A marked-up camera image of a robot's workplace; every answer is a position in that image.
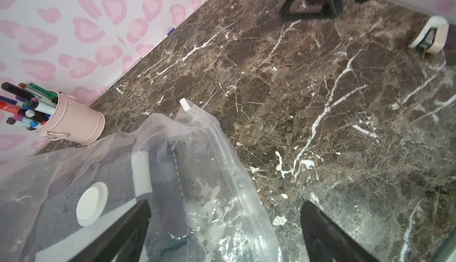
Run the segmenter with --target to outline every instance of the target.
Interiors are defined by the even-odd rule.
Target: white marble vein
[[[404,244],[402,245],[402,249],[400,251],[400,257],[399,261],[400,262],[405,262],[405,257],[407,256],[409,250],[410,250],[410,235],[413,230],[413,225],[415,224],[414,218],[415,218],[415,213],[419,207],[419,204],[423,201],[424,199],[421,199],[416,206],[413,208],[413,212],[410,214],[408,217],[408,227],[404,232]]]
[[[444,107],[447,107],[449,105],[452,105],[454,103],[454,101],[456,100],[456,94],[453,94],[452,97],[450,97],[447,101],[444,101],[444,102],[440,102],[438,104],[438,108],[436,108],[435,110],[433,111],[430,111],[428,112],[427,114],[423,115],[423,116],[420,116],[419,118],[417,118],[415,122],[417,122],[418,120],[422,119],[423,117],[426,117],[426,116],[430,116],[430,115],[434,115],[436,112],[440,111],[441,109],[443,109]]]
[[[402,104],[405,104],[407,102],[408,99],[410,99],[411,96],[413,96],[414,94],[418,93],[420,90],[422,90],[425,86],[427,86],[427,84],[429,84],[433,79],[436,78],[436,76],[438,75],[439,73],[435,73],[434,75],[432,75],[432,77],[430,77],[429,79],[427,79],[422,85],[420,85],[418,88],[416,88],[413,92],[411,92],[410,94],[408,94],[405,99],[402,101]]]
[[[357,124],[352,125],[352,127],[353,127],[354,129],[358,130],[358,131],[361,131],[362,133],[364,133],[364,134],[366,134],[366,135],[369,135],[369,136],[372,137],[372,138],[375,138],[375,139],[379,138],[379,136],[378,136],[377,134],[375,134],[374,132],[370,132],[370,131],[368,131],[368,130],[365,130],[364,128],[361,128],[361,127],[360,127],[359,125],[357,125]]]
[[[297,21],[294,21],[292,22],[287,29],[285,29],[284,31],[284,27],[285,27],[285,24],[282,25],[282,30],[280,31],[280,36],[279,36],[279,39],[277,40],[277,43],[275,44],[275,46],[272,48],[271,52],[269,52],[269,55],[266,57],[266,59],[264,59],[260,65],[258,65],[255,69],[253,69],[252,71],[255,71],[256,69],[258,69],[259,67],[261,67],[264,63],[266,63],[267,61],[269,61],[272,57],[272,54],[276,51],[277,47],[279,47],[280,43],[282,42],[282,39],[283,37],[285,36],[285,34],[291,29],[293,28],[293,26],[297,23],[301,22],[301,20],[297,20]]]
[[[334,103],[331,104],[331,102],[333,101],[333,98],[334,98],[334,91],[336,90],[337,88],[337,85],[339,83],[339,80],[342,78],[342,76],[344,76],[346,73],[350,72],[350,71],[353,71],[352,69],[352,62],[353,60],[356,58],[356,56],[361,52],[362,50],[359,50],[358,53],[356,53],[353,57],[350,58],[350,60],[348,61],[347,63],[347,66],[345,67],[345,69],[342,71],[342,73],[340,73],[340,75],[336,78],[336,80],[334,81],[334,87],[331,89],[331,93],[329,95],[329,98],[328,98],[328,101],[326,102],[325,104],[325,109],[323,110],[323,112],[315,119],[314,123],[312,124],[312,134],[311,134],[311,137],[307,140],[307,144],[301,149],[301,151],[299,151],[298,155],[296,156],[296,158],[294,159],[293,161],[293,168],[290,169],[289,171],[287,171],[288,173],[294,173],[295,171],[295,168],[296,168],[296,163],[299,162],[299,159],[301,158],[302,154],[309,150],[309,147],[312,143],[312,141],[314,140],[315,138],[315,135],[316,135],[316,129],[318,128],[318,126],[320,125],[320,122],[323,120],[323,118],[333,109],[333,107],[335,107],[336,105],[338,105],[339,103],[345,101],[349,96],[351,96],[352,94],[356,93],[357,91],[359,90],[362,90],[363,88],[366,88],[368,85],[363,85],[361,87],[357,87],[355,89],[353,89],[352,91],[346,93],[344,96],[342,96],[340,99],[338,99],[337,101],[335,101]]]

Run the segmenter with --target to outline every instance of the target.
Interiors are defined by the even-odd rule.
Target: black marker
[[[10,92],[12,94],[15,94],[21,98],[28,99],[28,100],[30,100],[31,98],[33,98],[35,96],[34,94],[32,94],[22,88],[19,88],[17,86],[14,86],[13,84],[10,84],[9,82],[4,82],[3,84],[1,84],[1,88],[7,92]]]

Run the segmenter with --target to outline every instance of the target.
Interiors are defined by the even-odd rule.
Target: white stripe
[[[146,151],[138,151],[131,155],[131,170],[133,172],[134,195],[137,197],[151,193],[149,154]]]

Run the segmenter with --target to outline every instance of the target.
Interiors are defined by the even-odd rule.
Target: green marker
[[[34,89],[36,89],[36,90],[39,90],[39,91],[42,92],[43,94],[47,95],[47,96],[49,97],[49,99],[58,98],[57,93],[50,92],[50,91],[48,91],[47,89],[43,89],[42,87],[39,87],[39,86],[35,85],[34,83],[30,83],[29,86],[31,86],[32,88],[34,88]]]

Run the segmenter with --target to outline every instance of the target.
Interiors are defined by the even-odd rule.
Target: white valve cap
[[[76,206],[77,222],[81,226],[88,226],[96,221],[106,206],[108,200],[108,186],[97,182],[88,188],[79,198]]]

